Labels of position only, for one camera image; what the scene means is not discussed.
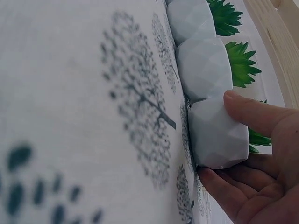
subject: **gray tree print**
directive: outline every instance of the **gray tree print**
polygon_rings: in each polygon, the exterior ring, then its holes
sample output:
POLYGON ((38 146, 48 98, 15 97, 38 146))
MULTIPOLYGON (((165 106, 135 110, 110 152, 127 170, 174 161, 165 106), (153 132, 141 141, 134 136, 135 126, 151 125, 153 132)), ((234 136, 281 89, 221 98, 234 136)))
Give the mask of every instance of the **gray tree print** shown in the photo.
POLYGON ((115 12, 112 26, 100 44, 102 61, 108 70, 104 79, 111 86, 109 96, 124 118, 123 129, 137 150, 145 175, 155 188, 169 179, 170 141, 168 127, 176 122, 166 113, 165 99, 153 52, 147 36, 126 12, 115 12))
POLYGON ((196 176, 195 186, 197 191, 199 211, 201 216, 204 217, 209 223, 211 221, 211 205, 210 205, 209 193, 206 191, 206 189, 200 182, 198 175, 195 176, 196 176))
POLYGON ((28 143, 16 144, 13 146, 7 156, 7 173, 1 172, 0 180, 0 195, 1 202, 8 214, 9 223, 20 223, 22 219, 22 212, 25 207, 31 206, 36 212, 43 209, 46 203, 49 203, 49 197, 57 197, 57 202, 54 202, 52 209, 49 210, 49 216, 44 217, 44 220, 39 220, 41 223, 50 224, 83 224, 102 223, 103 211, 102 209, 96 209, 93 214, 85 215, 77 214, 75 217, 71 217, 68 212, 71 210, 72 205, 79 203, 83 194, 83 187, 81 185, 74 184, 67 189, 67 192, 62 189, 63 175, 58 172, 54 181, 47 181, 42 178, 42 175, 36 178, 30 187, 26 187, 22 182, 20 173, 32 162, 34 154, 33 147, 28 143), (5 182, 7 187, 3 187, 1 184, 5 182), (67 193, 68 201, 60 202, 60 197, 67 193))
POLYGON ((176 93, 176 80, 177 78, 178 82, 178 75, 175 72, 175 69, 172 65, 171 61, 171 51, 168 44, 168 40, 165 34, 165 31, 163 29, 163 26, 159 20, 159 17, 156 13, 153 14, 152 19, 152 28, 153 28, 153 35, 155 38, 156 46, 158 48, 159 57, 161 59, 161 63, 164 69, 164 73, 167 77, 168 84, 170 85, 173 93, 176 93))
POLYGON ((184 100, 180 106, 180 115, 181 115, 181 119, 182 119, 182 141, 183 141, 183 149, 185 152, 189 170, 190 170, 190 172, 193 172, 195 170, 195 161, 193 159, 193 153, 192 153, 191 144, 190 144, 188 111, 187 111, 186 103, 187 102, 185 102, 185 100, 184 100))
POLYGON ((171 28, 170 28, 170 25, 169 25, 167 15, 164 13, 163 16, 164 16, 164 21, 165 21, 165 24, 166 24, 166 33, 167 33, 167 36, 168 36, 168 42, 170 43, 170 51, 171 51, 171 55, 172 55, 172 62, 176 63, 176 58, 175 58, 176 43, 174 42, 174 38, 173 38, 173 35, 172 35, 172 32, 171 32, 171 28))
POLYGON ((193 220, 192 208, 194 202, 190 202, 188 181, 183 165, 178 169, 177 190, 178 211, 182 222, 184 224, 191 224, 193 220))

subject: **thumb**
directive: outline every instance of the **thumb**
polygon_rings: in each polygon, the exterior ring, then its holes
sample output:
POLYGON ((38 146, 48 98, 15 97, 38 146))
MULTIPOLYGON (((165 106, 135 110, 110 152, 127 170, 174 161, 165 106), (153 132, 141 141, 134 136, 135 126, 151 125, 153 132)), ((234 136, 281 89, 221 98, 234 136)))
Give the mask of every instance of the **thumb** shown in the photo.
POLYGON ((234 91, 225 92, 224 106, 234 120, 269 138, 280 121, 298 113, 295 109, 272 106, 244 98, 234 91))

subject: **wooden frame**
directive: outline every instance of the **wooden frame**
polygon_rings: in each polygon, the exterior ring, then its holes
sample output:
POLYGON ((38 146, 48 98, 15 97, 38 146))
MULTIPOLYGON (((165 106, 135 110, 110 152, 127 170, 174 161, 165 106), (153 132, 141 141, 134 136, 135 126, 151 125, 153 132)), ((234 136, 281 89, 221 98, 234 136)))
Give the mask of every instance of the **wooden frame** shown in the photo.
POLYGON ((299 109, 299 8, 293 0, 244 0, 276 72, 286 107, 299 109))

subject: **succulent leaf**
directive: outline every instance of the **succulent leaf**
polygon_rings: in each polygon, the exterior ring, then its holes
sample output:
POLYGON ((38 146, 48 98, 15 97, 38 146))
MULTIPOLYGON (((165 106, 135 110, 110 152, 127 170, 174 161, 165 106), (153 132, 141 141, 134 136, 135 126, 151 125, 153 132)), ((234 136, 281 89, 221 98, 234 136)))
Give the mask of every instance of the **succulent leaf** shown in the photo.
POLYGON ((250 75, 256 76, 262 71, 258 68, 252 67, 256 64, 250 58, 256 53, 255 50, 246 52, 247 43, 230 42, 225 45, 228 53, 228 58, 232 70, 233 85, 246 88, 246 85, 255 82, 250 75))
MULTIPOLYGON (((261 100, 260 102, 266 104, 267 100, 261 100)), ((249 141, 250 141, 250 147, 249 147, 250 153, 259 153, 259 151, 253 146, 272 146, 270 138, 263 137, 262 135, 252 130, 251 128, 248 128, 248 132, 249 132, 249 141)))
POLYGON ((240 15, 243 12, 237 12, 232 4, 226 3, 223 0, 207 0, 209 3, 214 24, 216 28, 216 34, 219 36, 231 36, 239 33, 239 30, 234 26, 240 26, 240 15))

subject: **faceted ceramic planter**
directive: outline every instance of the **faceted ceramic planter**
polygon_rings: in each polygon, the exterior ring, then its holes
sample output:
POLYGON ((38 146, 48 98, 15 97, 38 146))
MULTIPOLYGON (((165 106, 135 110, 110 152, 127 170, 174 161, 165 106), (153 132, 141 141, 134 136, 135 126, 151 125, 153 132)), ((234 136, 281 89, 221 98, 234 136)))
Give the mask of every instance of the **faceted ceramic planter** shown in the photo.
POLYGON ((177 49, 177 64, 184 92, 192 102, 233 89, 228 55, 217 37, 186 40, 177 49))
POLYGON ((165 0, 166 4, 168 5, 169 3, 171 3, 174 0, 165 0))
POLYGON ((167 15, 176 45, 187 39, 216 37, 212 13, 206 0, 174 0, 167 15))
POLYGON ((189 128, 197 165, 224 169, 248 158, 248 128, 229 117, 222 97, 193 104, 189 128))

